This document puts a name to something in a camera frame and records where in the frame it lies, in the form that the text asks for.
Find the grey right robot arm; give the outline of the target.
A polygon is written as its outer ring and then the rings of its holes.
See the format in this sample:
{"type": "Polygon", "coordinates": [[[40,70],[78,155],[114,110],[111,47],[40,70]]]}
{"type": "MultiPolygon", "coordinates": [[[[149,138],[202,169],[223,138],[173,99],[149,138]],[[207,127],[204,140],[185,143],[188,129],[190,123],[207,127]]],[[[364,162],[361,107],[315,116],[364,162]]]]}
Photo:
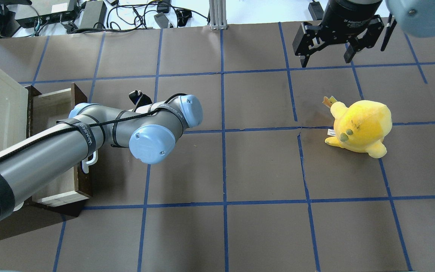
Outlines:
{"type": "Polygon", "coordinates": [[[407,34],[428,38],[435,36],[435,0],[387,0],[389,18],[386,23],[376,13],[381,0],[330,0],[318,25],[303,22],[292,42],[301,66],[307,67],[310,57],[330,45],[347,44],[344,61],[352,62],[365,48],[373,48],[385,31],[384,51],[397,25],[407,34]]]}

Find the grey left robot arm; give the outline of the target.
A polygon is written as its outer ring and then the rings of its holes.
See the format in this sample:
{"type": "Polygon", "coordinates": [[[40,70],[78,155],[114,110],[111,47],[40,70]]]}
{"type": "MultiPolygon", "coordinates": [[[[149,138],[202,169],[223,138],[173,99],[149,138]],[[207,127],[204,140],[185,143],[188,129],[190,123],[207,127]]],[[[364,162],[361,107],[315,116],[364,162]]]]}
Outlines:
{"type": "Polygon", "coordinates": [[[199,126],[203,116],[199,99],[183,93],[135,111],[76,105],[67,119],[0,151],[0,221],[106,144],[128,148],[147,165],[162,162],[184,131],[199,126]]]}

